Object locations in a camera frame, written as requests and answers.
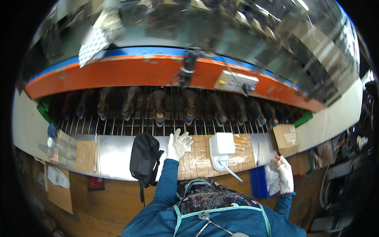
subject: white wall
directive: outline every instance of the white wall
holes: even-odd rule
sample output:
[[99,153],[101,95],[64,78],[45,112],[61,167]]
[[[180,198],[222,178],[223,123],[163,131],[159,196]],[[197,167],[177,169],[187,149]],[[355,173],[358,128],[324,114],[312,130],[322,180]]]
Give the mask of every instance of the white wall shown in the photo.
[[342,133],[360,117],[363,85],[358,78],[334,104],[314,113],[313,118],[296,128],[299,152],[317,146]]
[[49,161],[49,157],[38,148],[38,143],[47,145],[49,123],[37,110],[37,103],[25,91],[19,95],[15,90],[12,109],[13,144],[26,153]]

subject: black backpack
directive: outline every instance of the black backpack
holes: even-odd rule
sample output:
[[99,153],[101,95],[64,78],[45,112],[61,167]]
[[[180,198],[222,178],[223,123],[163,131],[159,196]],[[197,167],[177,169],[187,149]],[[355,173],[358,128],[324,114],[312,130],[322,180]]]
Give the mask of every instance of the black backpack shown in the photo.
[[144,189],[149,184],[156,186],[159,158],[163,151],[159,150],[159,141],[147,133],[136,136],[132,146],[129,170],[132,177],[140,183],[141,202],[145,204]]

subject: white cotton glove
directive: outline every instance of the white cotton glove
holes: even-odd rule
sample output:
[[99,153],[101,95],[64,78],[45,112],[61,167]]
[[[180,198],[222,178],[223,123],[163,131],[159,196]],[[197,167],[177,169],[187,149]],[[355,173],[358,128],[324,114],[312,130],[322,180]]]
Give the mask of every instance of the white cotton glove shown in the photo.
[[175,131],[175,134],[170,134],[170,140],[167,145],[167,158],[179,161],[183,158],[186,150],[193,144],[192,137],[188,135],[188,132],[183,133],[180,138],[180,129]]
[[270,170],[279,174],[279,194],[293,193],[293,175],[291,165],[283,156],[275,156],[271,160]]

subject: plastic bottle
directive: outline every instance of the plastic bottle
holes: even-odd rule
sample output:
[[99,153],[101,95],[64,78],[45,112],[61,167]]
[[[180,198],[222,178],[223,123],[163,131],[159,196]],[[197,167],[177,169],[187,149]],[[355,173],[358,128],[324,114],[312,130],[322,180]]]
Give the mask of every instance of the plastic bottle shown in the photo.
[[49,137],[47,139],[47,146],[52,148],[59,156],[75,160],[76,147],[70,143],[63,141],[60,138],[53,139]]

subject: glove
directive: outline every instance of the glove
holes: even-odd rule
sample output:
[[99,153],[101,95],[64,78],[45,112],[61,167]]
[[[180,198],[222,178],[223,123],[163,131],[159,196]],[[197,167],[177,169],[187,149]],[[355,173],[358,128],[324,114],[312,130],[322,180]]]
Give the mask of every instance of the glove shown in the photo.
[[293,175],[291,165],[283,156],[275,156],[271,160],[270,170],[279,174],[279,194],[293,193]]
[[49,127],[47,128],[47,135],[52,138],[56,138],[58,136],[58,130],[53,123],[49,124]]
[[175,134],[170,134],[170,140],[167,145],[167,158],[179,161],[183,158],[186,150],[193,144],[192,137],[185,132],[179,137],[180,129],[175,131]]

